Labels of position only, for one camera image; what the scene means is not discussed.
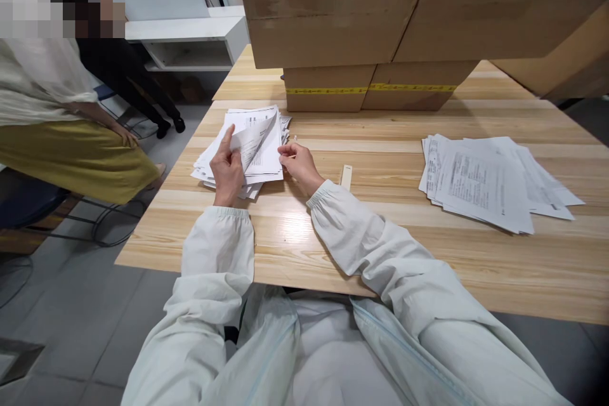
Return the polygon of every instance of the white shelf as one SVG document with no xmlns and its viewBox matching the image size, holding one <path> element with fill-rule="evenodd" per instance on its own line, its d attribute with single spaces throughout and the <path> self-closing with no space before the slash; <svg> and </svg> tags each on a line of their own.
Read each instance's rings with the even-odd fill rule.
<svg viewBox="0 0 609 406">
<path fill-rule="evenodd" d="M 156 63 L 148 62 L 145 65 L 146 69 L 150 72 L 197 72 L 197 71 L 230 71 L 232 65 L 227 66 L 209 66 L 209 67 L 166 67 L 164 69 L 158 68 Z"/>
<path fill-rule="evenodd" d="M 244 20 L 243 16 L 129 21 L 125 23 L 125 39 L 147 43 L 219 41 L 224 40 L 241 20 Z"/>
<path fill-rule="evenodd" d="M 146 47 L 148 71 L 229 71 L 249 43 L 243 7 L 211 8 L 216 17 L 137 21 L 125 24 L 125 38 Z"/>
<path fill-rule="evenodd" d="M 208 8 L 209 17 L 245 17 L 246 10 L 240 6 L 218 6 L 216 8 Z"/>
</svg>

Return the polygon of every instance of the wooden table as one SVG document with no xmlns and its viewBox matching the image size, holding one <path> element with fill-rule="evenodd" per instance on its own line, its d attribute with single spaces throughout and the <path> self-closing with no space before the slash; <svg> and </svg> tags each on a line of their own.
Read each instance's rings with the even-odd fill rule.
<svg viewBox="0 0 609 406">
<path fill-rule="evenodd" d="M 142 217 L 117 263 L 180 270 L 192 225 L 214 200 L 190 177 L 228 108 L 272 104 L 285 111 L 280 69 L 256 70 L 248 46 Z M 291 138 L 313 152 L 337 182 L 353 166 L 351 191 L 379 214 L 407 227 L 450 263 L 468 290 L 493 311 L 609 324 L 609 150 L 554 105 L 535 99 L 489 62 L 481 62 L 439 112 L 292 113 Z M 586 202 L 575 221 L 533 215 L 535 235 L 510 236 L 432 206 L 417 187 L 421 138 L 510 136 Z M 345 277 L 317 239 L 306 197 L 289 179 L 265 183 L 258 200 L 240 201 L 255 229 L 254 280 L 372 296 Z"/>
</svg>

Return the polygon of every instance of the white sleeve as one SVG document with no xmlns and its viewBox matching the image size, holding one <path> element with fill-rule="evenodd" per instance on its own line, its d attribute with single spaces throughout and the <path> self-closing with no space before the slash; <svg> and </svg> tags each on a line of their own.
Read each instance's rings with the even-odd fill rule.
<svg viewBox="0 0 609 406">
<path fill-rule="evenodd" d="M 197 405 L 226 364 L 224 325 L 254 278 L 254 229 L 243 209 L 208 207 L 184 242 L 182 277 L 129 375 L 123 405 Z"/>
<path fill-rule="evenodd" d="M 67 38 L 7 39 L 27 75 L 59 103 L 97 102 L 89 72 Z"/>
<path fill-rule="evenodd" d="M 307 202 L 315 231 L 348 275 L 361 275 L 411 336 L 494 405 L 569 404 L 520 340 L 405 228 L 326 181 Z"/>
</svg>

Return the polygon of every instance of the stacked cardboard boxes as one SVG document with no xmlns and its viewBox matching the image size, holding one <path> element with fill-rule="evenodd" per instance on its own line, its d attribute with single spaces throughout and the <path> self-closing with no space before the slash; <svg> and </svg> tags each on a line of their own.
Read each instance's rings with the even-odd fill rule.
<svg viewBox="0 0 609 406">
<path fill-rule="evenodd" d="M 557 102 L 609 93 L 609 1 L 545 57 L 493 60 L 536 95 Z"/>
<path fill-rule="evenodd" d="M 436 110 L 481 59 L 541 57 L 603 0 L 244 0 L 288 109 Z"/>
</svg>

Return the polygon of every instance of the left hand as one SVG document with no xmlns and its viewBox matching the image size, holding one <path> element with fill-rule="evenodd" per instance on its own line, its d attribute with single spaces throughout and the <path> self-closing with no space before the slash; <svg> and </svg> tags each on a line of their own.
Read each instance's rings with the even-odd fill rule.
<svg viewBox="0 0 609 406">
<path fill-rule="evenodd" d="M 230 150 L 230 139 L 235 131 L 231 125 L 222 138 L 218 152 L 209 162 L 216 180 L 216 200 L 214 206 L 232 207 L 243 185 L 243 165 L 239 150 Z"/>
<path fill-rule="evenodd" d="M 131 149 L 135 149 L 136 147 L 140 146 L 140 143 L 138 143 L 138 139 L 135 137 L 135 135 L 118 122 L 109 127 L 109 129 L 121 137 L 123 146 L 130 147 Z"/>
</svg>

